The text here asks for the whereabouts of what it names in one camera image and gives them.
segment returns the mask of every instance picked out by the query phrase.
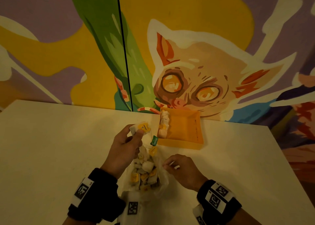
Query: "green leaf painting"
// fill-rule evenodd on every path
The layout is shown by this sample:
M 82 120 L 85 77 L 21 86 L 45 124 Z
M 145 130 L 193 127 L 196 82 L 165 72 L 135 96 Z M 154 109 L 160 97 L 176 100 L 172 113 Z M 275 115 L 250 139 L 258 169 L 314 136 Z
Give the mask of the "green leaf painting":
M 153 102 L 155 95 L 152 88 L 152 75 L 144 63 L 123 13 L 121 13 L 125 40 L 124 48 L 118 1 L 72 1 L 80 18 L 93 35 L 104 60 L 116 78 L 122 82 L 129 97 L 131 91 L 134 111 L 141 107 L 157 108 Z M 128 62 L 130 91 L 124 52 L 126 52 Z M 123 102 L 131 110 L 131 102 L 125 102 L 124 100 Z

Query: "cat eye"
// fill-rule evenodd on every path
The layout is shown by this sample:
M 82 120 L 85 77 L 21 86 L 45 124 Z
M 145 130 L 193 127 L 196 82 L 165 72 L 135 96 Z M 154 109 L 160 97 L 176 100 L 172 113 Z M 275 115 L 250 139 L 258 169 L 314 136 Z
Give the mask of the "cat eye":
M 201 102 L 211 101 L 218 97 L 220 90 L 217 87 L 205 87 L 201 88 L 196 97 Z
M 167 92 L 178 92 L 183 87 L 181 80 L 175 74 L 165 75 L 162 78 L 161 84 L 163 89 Z

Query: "black wristband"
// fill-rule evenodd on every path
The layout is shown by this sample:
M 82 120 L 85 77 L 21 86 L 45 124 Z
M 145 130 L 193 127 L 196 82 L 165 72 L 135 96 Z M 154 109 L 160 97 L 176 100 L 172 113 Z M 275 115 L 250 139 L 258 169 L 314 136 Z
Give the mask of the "black wristband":
M 78 207 L 70 205 L 68 216 L 77 221 L 100 223 L 104 219 L 113 222 L 126 206 L 117 195 L 117 179 L 99 168 L 95 168 L 88 178 L 94 183 Z
M 224 198 L 224 195 L 222 196 L 222 194 L 220 194 L 218 191 L 211 188 L 215 184 L 216 182 L 214 180 L 206 181 L 199 189 L 197 199 L 204 209 L 203 220 L 207 224 L 209 223 L 225 225 L 226 223 L 233 219 L 236 212 L 242 207 L 242 205 L 234 197 L 227 201 Z M 219 199 L 220 201 L 217 200 L 217 203 L 210 203 L 212 201 L 206 199 L 208 193 L 211 193 L 214 196 L 214 200 Z M 217 207 L 219 203 L 226 203 L 222 213 L 218 210 Z

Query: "hand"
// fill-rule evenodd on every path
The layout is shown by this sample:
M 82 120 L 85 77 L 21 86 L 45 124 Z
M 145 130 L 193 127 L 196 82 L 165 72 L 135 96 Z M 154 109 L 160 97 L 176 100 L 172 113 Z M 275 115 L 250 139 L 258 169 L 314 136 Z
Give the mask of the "hand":
M 131 126 L 132 124 L 126 125 L 115 136 L 107 159 L 101 166 L 102 170 L 116 179 L 119 179 L 132 160 L 138 157 L 139 147 L 142 146 L 143 130 L 138 130 L 134 136 L 127 137 Z
M 208 180 L 207 177 L 199 171 L 193 160 L 187 156 L 179 154 L 173 155 L 165 160 L 163 168 L 173 175 L 182 186 L 196 192 L 198 192 L 200 187 Z

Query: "yellow plastic tray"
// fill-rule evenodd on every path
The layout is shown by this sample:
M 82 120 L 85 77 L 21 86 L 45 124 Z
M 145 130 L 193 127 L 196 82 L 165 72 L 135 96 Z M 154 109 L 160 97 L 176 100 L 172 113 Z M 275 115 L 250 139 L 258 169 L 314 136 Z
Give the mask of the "yellow plastic tray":
M 159 138 L 158 144 L 185 149 L 201 149 L 203 136 L 199 111 L 161 108 L 169 112 L 169 128 L 165 139 Z

